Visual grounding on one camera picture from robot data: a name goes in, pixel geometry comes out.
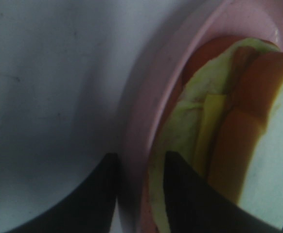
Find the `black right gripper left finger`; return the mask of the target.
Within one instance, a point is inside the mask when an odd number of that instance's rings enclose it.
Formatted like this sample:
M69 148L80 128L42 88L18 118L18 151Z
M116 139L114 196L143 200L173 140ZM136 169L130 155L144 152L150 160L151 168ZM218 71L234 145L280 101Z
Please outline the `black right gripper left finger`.
M104 156L92 173L67 197L13 233L107 233L119 188L119 158Z

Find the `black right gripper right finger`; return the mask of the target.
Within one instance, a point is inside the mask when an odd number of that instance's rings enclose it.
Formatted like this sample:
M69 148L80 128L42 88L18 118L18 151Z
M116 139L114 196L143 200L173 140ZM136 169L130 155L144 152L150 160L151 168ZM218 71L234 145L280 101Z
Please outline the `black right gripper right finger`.
M184 158L165 154L164 199L173 233L283 233L283 182L250 169L234 203L210 187Z

